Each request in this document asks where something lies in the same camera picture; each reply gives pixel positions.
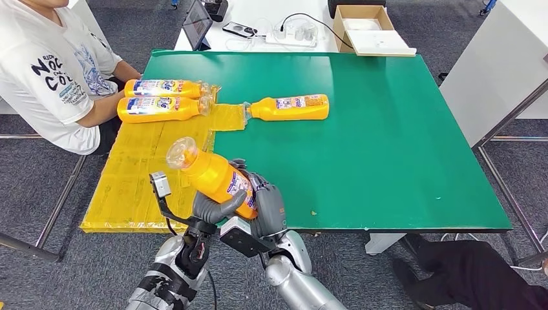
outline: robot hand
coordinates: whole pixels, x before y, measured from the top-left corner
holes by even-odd
[[[273,236],[286,231],[286,213],[284,201],[278,188],[270,184],[261,175],[246,170],[246,161],[240,158],[229,161],[253,186],[257,217],[250,221],[251,233],[257,238]],[[225,218],[234,216],[236,209],[246,199],[244,190],[238,191],[232,199],[217,203],[201,192],[196,193],[193,214],[207,223],[217,224]]]

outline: floor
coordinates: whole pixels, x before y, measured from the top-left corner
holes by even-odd
[[[170,9],[168,0],[88,2],[109,43],[138,70],[145,68],[151,49],[174,47],[184,5],[176,11]],[[410,46],[418,48],[433,76],[449,71],[455,63],[483,21],[478,17],[481,7],[478,0],[388,1],[395,28]],[[0,132],[31,130],[17,116],[0,116]],[[507,132],[548,135],[548,124],[516,121]],[[548,145],[490,143],[487,150],[534,228],[543,233],[548,228]],[[26,140],[0,141],[0,158],[0,229],[34,242],[78,157],[45,141]],[[47,242],[47,249],[64,255],[61,263],[46,263],[0,247],[0,300],[6,303],[6,310],[125,307],[167,235],[84,234],[78,229],[104,164],[104,158],[88,158]],[[511,263],[533,254],[534,249],[500,191],[494,188],[515,230],[477,237],[490,242]],[[436,240],[440,236],[429,234],[427,238]],[[368,256],[359,234],[303,238],[315,276],[349,309],[412,309],[390,270],[393,257],[410,260],[399,244],[383,254]],[[219,309],[286,309],[264,281],[257,259],[248,260],[214,241],[210,262]],[[529,283],[548,287],[548,278],[542,273],[520,274]],[[210,283],[205,281],[192,309],[211,309],[212,301]],[[465,308],[453,305],[440,309]]]

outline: yellow plastic sheet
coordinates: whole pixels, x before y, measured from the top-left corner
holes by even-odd
[[[211,113],[211,130],[244,130],[244,105],[219,104]]]
[[[211,152],[214,130],[241,130],[243,117],[241,105],[215,105],[209,116],[187,121],[123,124],[80,227],[86,233],[168,232],[149,174],[166,173],[172,192],[166,198],[168,206],[175,215],[188,217],[196,190],[180,171],[167,166],[167,150],[175,140],[190,136],[202,150]],[[171,223],[176,231],[185,229]]]

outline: green table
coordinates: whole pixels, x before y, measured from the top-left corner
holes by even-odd
[[[328,95],[324,121],[216,135],[216,153],[279,186],[292,228],[511,229],[421,56],[159,51],[144,78],[219,84],[220,103]]]

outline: cardboard box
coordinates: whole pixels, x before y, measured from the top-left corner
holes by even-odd
[[[344,42],[336,39],[343,53],[358,56],[414,56],[416,48],[409,48],[381,5],[338,5],[333,31]]]

